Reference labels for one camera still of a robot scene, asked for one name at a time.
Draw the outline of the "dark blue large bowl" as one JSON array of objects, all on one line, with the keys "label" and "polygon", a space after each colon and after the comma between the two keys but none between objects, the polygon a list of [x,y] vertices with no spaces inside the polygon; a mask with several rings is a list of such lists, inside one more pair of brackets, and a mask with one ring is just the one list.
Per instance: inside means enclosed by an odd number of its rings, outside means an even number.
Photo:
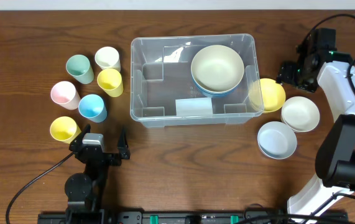
[{"label": "dark blue large bowl", "polygon": [[219,97],[224,97],[230,93],[232,93],[237,86],[235,86],[234,88],[230,89],[230,90],[226,90],[226,91],[211,91],[211,90],[207,90],[205,88],[203,88],[201,85],[198,84],[197,81],[193,80],[193,83],[195,84],[195,86],[197,87],[197,89],[199,89],[199,91],[204,94],[207,97],[210,98],[219,98]]}]

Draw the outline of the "yellow small bowl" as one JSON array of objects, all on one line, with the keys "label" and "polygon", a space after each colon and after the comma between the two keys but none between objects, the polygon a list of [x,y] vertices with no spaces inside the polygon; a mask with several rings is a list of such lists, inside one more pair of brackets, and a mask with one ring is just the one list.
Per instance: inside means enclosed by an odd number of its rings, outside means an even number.
[{"label": "yellow small bowl", "polygon": [[249,101],[256,110],[271,113],[281,109],[286,93],[281,84],[270,78],[261,78],[249,85]]}]

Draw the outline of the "beige large bowl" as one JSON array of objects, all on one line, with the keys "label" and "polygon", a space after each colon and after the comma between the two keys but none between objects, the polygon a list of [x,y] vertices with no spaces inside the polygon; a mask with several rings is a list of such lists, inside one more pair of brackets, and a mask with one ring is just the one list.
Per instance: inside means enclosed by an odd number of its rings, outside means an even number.
[{"label": "beige large bowl", "polygon": [[244,77],[244,69],[240,55],[223,45],[201,49],[190,67],[192,78],[211,91],[226,91],[238,86]]}]

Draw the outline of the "white small bowl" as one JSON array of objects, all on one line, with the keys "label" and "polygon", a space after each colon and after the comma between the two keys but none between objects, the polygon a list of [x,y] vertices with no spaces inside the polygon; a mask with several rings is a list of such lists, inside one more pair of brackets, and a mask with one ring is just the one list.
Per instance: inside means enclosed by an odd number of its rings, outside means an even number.
[{"label": "white small bowl", "polygon": [[314,130],[320,122],[320,111],[314,102],[302,96],[289,98],[281,110],[281,120],[296,133]]}]

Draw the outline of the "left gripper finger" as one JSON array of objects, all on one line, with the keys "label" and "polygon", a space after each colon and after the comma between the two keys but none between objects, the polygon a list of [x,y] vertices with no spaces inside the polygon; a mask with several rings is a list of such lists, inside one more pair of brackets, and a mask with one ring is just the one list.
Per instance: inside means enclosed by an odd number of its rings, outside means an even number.
[{"label": "left gripper finger", "polygon": [[126,129],[121,129],[121,134],[118,139],[118,159],[119,160],[129,160],[131,157],[131,152],[127,143]]},{"label": "left gripper finger", "polygon": [[73,137],[70,146],[80,146],[83,144],[83,138],[85,136],[85,134],[89,133],[91,130],[91,125],[87,124],[83,130],[76,136]]}]

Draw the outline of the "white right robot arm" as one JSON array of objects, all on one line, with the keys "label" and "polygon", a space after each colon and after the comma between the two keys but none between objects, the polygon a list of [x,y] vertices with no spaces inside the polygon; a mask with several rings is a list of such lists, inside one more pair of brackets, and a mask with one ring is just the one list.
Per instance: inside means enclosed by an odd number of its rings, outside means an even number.
[{"label": "white right robot arm", "polygon": [[314,92],[321,88],[334,125],[315,159],[315,175],[289,198],[287,211],[297,223],[314,223],[343,197],[355,198],[355,67],[354,59],[338,52],[334,29],[313,29],[297,47],[296,62],[281,65],[277,83]]}]

